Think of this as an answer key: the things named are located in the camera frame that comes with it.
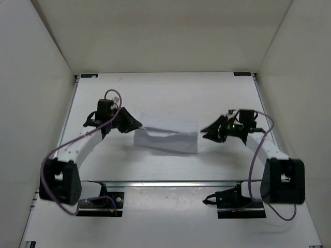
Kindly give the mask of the white skirt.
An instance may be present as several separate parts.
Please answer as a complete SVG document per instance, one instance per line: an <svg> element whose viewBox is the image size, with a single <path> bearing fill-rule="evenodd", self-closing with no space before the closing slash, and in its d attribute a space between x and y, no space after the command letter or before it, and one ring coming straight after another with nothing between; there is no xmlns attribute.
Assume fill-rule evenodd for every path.
<svg viewBox="0 0 331 248"><path fill-rule="evenodd" d="M198 153L197 120L142 113L139 122L143 126L134 132L134 145L174 153Z"/></svg>

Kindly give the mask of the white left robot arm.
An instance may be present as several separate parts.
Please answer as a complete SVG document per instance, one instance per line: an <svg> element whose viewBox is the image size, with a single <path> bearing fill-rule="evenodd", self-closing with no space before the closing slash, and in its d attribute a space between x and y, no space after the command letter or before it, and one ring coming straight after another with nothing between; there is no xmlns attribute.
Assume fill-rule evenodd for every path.
<svg viewBox="0 0 331 248"><path fill-rule="evenodd" d="M82 183L79 168L92 150L112 129L129 133L142 127L124 107L114 108L106 114L90 113L79 132L80 140L64 146L53 159L44 163L39 185L39 196L67 205L75 205L81 198Z"/></svg>

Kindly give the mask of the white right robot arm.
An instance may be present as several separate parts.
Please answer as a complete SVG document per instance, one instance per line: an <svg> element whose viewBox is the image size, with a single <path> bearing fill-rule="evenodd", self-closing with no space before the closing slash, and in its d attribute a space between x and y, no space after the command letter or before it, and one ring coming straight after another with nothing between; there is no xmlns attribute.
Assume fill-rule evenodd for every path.
<svg viewBox="0 0 331 248"><path fill-rule="evenodd" d="M304 163L290 158L267 139L271 130L257 126L259 115L261 112L255 110L229 110L201 130L203 138L216 143L237 137L254 153L248 180L232 193L232 202L238 207L250 199L266 204L301 205L305 201Z"/></svg>

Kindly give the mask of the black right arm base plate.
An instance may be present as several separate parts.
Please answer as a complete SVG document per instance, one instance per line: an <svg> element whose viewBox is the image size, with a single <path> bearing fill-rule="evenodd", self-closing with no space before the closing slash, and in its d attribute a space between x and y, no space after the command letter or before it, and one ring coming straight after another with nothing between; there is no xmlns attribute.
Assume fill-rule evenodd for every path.
<svg viewBox="0 0 331 248"><path fill-rule="evenodd" d="M266 213L262 202L242 196L241 183L233 188L216 191L202 202L217 207L218 219L264 219Z"/></svg>

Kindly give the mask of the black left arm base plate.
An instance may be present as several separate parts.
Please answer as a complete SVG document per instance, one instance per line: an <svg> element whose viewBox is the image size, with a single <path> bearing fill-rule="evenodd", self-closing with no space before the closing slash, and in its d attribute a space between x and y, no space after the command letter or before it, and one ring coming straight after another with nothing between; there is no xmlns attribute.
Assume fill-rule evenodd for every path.
<svg viewBox="0 0 331 248"><path fill-rule="evenodd" d="M79 210L76 216L79 217L110 217L120 218L123 215L125 192L112 190L104 182L92 183L101 186L100 193L94 196L96 199L86 200L83 194L79 202Z"/></svg>

